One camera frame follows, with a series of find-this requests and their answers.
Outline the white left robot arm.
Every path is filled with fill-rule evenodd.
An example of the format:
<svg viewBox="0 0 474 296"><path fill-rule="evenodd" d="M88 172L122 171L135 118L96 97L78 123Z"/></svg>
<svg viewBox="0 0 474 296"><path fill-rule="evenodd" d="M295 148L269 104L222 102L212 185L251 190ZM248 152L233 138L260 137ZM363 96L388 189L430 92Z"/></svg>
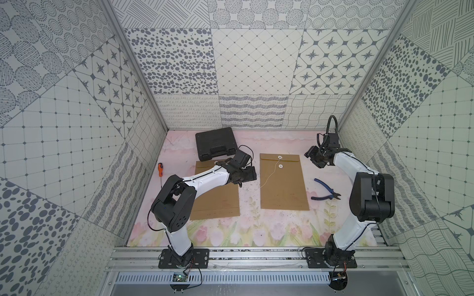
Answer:
<svg viewBox="0 0 474 296"><path fill-rule="evenodd" d="M217 187L257 180L253 156L237 150L232 158L219 160L210 169L194 176L170 176L153 201L150 213L164 225L169 250L178 259L190 261L193 244L187 233L195 200Z"/></svg>

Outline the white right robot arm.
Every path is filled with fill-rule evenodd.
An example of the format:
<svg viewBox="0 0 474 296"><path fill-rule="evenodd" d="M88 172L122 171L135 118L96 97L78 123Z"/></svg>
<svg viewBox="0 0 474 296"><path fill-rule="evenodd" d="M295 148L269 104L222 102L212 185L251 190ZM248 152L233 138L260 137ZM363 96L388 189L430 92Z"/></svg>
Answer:
<svg viewBox="0 0 474 296"><path fill-rule="evenodd" d="M348 175L353 188L349 197L351 215L325 244L327 260L353 256L356 243L366 230L395 214L395 181L386 173L370 168L339 144L337 133L326 132L305 157L318 168L336 166Z"/></svg>

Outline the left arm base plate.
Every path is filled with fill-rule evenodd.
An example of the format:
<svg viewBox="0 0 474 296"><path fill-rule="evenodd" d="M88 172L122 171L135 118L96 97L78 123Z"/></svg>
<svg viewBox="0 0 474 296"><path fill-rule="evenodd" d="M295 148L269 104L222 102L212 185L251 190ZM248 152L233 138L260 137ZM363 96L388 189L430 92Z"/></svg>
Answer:
<svg viewBox="0 0 474 296"><path fill-rule="evenodd" d="M191 247L184 255L178 255L170 247L161 252L159 269L179 269L193 266L206 269L209 263L209 249L194 249Z"/></svg>

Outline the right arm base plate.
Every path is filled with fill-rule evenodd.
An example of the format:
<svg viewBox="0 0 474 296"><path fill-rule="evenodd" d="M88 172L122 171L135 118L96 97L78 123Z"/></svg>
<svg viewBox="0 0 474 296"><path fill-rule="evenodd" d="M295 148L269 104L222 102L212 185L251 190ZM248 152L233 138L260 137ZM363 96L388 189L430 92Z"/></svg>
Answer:
<svg viewBox="0 0 474 296"><path fill-rule="evenodd" d="M316 247L302 249L303 259L307 261L308 268L357 268L355 250L327 250Z"/></svg>

